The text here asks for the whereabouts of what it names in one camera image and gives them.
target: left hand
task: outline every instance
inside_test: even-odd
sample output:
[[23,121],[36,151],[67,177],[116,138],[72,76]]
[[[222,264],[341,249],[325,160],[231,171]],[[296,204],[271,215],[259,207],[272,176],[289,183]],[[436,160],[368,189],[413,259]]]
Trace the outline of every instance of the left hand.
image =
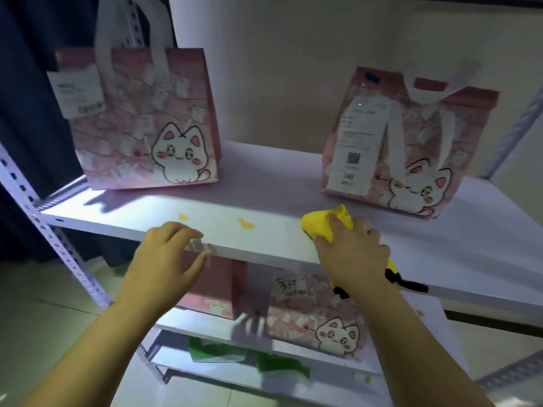
[[210,251],[184,268],[183,250],[204,235],[179,222],[151,228],[134,254],[115,305],[157,321],[175,306],[197,280]]

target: metal shelving unit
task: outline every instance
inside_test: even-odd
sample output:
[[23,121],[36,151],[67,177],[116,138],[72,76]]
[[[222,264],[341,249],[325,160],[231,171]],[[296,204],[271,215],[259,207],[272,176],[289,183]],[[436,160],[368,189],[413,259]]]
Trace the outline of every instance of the metal shelving unit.
[[[116,44],[139,45],[132,32],[133,28],[139,29],[132,2],[127,0],[118,19]],[[103,309],[111,305],[112,299],[85,268],[63,227],[140,241],[150,227],[177,220],[179,214],[187,216],[192,226],[206,234],[203,241],[214,255],[253,263],[245,299],[248,308],[264,306],[261,310],[265,311],[265,303],[257,303],[255,297],[269,297],[265,289],[270,286],[272,272],[266,266],[321,271],[311,241],[300,230],[299,218],[306,212],[344,202],[351,213],[365,215],[381,229],[382,239],[391,246],[392,258],[403,277],[429,287],[427,296],[405,293],[406,297],[425,314],[423,320],[429,329],[466,369],[435,297],[525,315],[543,311],[543,230],[492,184],[496,172],[510,163],[520,140],[543,111],[539,101],[537,96],[505,137],[482,178],[464,179],[438,220],[420,220],[323,195],[319,191],[319,155],[230,142],[223,142],[221,181],[193,186],[189,191],[179,187],[96,191],[89,188],[85,177],[80,177],[41,200],[2,144],[0,182]],[[141,214],[145,211],[153,214]],[[254,223],[255,229],[242,228],[240,218]],[[378,360],[369,358],[358,363],[272,340],[262,336],[263,323],[261,317],[251,318],[249,312],[237,321],[229,321],[173,309],[148,334],[138,354],[163,383],[170,376],[166,367],[328,405],[334,405],[334,399],[344,404],[345,397],[368,406],[390,405]],[[197,365],[182,346],[184,335],[294,356],[312,366],[316,383],[308,388],[286,378],[264,380],[251,363]],[[478,383],[493,390],[542,369],[543,351],[485,376]],[[349,383],[339,386],[337,377]]]

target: tiled floor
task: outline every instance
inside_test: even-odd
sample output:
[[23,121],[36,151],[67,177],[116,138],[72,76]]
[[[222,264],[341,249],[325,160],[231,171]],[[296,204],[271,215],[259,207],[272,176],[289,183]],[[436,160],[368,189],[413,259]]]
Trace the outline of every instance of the tiled floor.
[[[107,292],[115,296],[122,278],[100,260],[89,263]],[[59,262],[0,263],[0,407],[15,406],[39,383],[100,313],[77,280]],[[543,348],[543,339],[452,322],[477,378]],[[494,401],[515,395],[543,405],[543,376],[494,392]],[[156,381],[138,357],[132,360],[114,407],[294,407],[254,392],[173,377]]]

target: pink gift bag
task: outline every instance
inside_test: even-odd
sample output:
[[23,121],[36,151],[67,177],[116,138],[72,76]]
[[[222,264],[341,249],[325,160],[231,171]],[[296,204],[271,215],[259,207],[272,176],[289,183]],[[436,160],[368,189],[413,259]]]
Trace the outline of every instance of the pink gift bag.
[[334,294],[329,279],[305,274],[307,296],[272,294],[264,332],[269,337],[358,359],[368,330],[355,302]]
[[166,7],[134,1],[151,48],[111,48],[117,1],[100,0],[95,48],[57,52],[61,72],[96,66],[103,89],[103,102],[70,119],[83,171],[96,190],[216,182],[221,146],[204,51],[173,48]]
[[451,201],[499,93],[468,87],[464,60],[449,82],[358,67],[326,143],[323,191],[436,218]]
[[[185,251],[188,265],[197,253]],[[211,266],[201,270],[198,280],[177,307],[201,311],[235,320],[237,304],[247,279],[247,263],[223,257],[211,257]]]

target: lower shelf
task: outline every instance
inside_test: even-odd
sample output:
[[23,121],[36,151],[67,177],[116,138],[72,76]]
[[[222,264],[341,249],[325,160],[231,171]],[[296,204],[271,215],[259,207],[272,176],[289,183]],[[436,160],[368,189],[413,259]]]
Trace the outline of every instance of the lower shelf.
[[[192,310],[173,308],[162,316],[157,327],[174,333],[186,334],[239,347],[295,357],[313,367],[323,363],[329,368],[346,369],[348,372],[382,374],[381,365],[371,340],[361,353],[361,361],[345,359],[322,353],[318,350],[300,347],[262,335],[271,295],[274,269],[260,264],[249,264],[248,283],[241,297],[240,310],[243,312],[236,321],[199,313]],[[426,327],[451,354],[460,366],[467,370],[462,351],[454,338],[451,325],[439,300],[421,294],[405,293],[405,298],[424,321]]]
[[187,336],[162,332],[157,343],[151,362],[182,373],[327,406],[392,406],[383,377],[314,362],[311,381],[307,382],[288,372],[260,374],[253,352],[244,363],[194,363]]

